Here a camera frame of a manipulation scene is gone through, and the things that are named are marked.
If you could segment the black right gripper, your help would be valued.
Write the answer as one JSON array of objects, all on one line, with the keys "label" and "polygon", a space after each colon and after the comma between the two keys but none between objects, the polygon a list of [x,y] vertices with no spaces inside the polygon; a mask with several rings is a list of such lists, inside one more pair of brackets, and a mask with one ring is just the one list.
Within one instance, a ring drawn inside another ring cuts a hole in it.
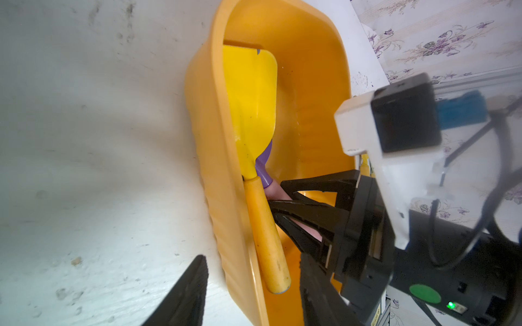
[{"label": "black right gripper", "polygon": [[[393,274],[394,231],[377,181],[359,170],[281,182],[292,200],[271,200],[276,224],[341,283],[354,310],[374,310]],[[302,192],[334,193],[334,206]]]}]

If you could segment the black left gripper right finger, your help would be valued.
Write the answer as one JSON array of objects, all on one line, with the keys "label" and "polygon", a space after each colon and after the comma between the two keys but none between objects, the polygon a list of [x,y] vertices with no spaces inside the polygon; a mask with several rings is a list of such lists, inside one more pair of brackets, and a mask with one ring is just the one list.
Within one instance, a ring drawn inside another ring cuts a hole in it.
[{"label": "black left gripper right finger", "polygon": [[300,296],[306,326],[362,325],[319,264],[307,253],[300,256]]}]

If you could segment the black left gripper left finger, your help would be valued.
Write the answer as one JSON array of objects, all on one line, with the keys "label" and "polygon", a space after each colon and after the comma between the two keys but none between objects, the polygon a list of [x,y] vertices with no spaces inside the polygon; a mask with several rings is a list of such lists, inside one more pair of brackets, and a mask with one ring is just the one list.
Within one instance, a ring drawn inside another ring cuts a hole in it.
[{"label": "black left gripper left finger", "polygon": [[142,326],[202,326],[209,272],[204,255],[197,255]]}]

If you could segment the purple shovel pink handle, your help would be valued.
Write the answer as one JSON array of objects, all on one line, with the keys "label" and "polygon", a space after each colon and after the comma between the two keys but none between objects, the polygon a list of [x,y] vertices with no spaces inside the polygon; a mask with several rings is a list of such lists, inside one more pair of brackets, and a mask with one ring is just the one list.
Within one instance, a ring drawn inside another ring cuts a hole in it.
[{"label": "purple shovel pink handle", "polygon": [[[262,182],[267,200],[291,200],[291,197],[283,187],[281,187],[280,183],[276,179],[273,179],[267,171],[266,164],[269,161],[272,148],[273,141],[269,143],[262,154],[256,159],[256,172]],[[301,221],[295,219],[292,219],[292,221],[315,240],[322,241],[322,236],[317,230],[303,224]]]}]

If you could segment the yellow plastic storage box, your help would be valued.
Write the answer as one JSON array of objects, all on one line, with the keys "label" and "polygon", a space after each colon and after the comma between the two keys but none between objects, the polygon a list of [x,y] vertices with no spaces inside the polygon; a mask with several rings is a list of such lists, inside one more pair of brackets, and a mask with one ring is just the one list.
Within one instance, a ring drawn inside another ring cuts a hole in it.
[{"label": "yellow plastic storage box", "polygon": [[329,17],[303,1],[223,1],[185,77],[228,292],[253,325],[302,325],[299,257],[289,238],[283,242],[292,288],[270,294],[260,277],[226,96],[224,45],[260,47],[277,61],[277,120],[268,169],[280,181],[354,167],[334,121],[335,111],[352,95],[345,47]]}]

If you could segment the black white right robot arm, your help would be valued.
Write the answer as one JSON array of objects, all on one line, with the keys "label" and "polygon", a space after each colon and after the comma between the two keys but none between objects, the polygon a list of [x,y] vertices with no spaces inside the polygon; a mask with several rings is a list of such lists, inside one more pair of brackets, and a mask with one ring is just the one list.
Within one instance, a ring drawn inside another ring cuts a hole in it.
[{"label": "black white right robot arm", "polygon": [[432,265],[428,247],[451,254],[470,229],[412,211],[410,241],[396,232],[377,181],[356,170],[285,181],[290,201],[269,203],[301,252],[306,325],[370,325],[387,287],[467,325],[521,324],[521,247],[482,235],[454,267]]}]

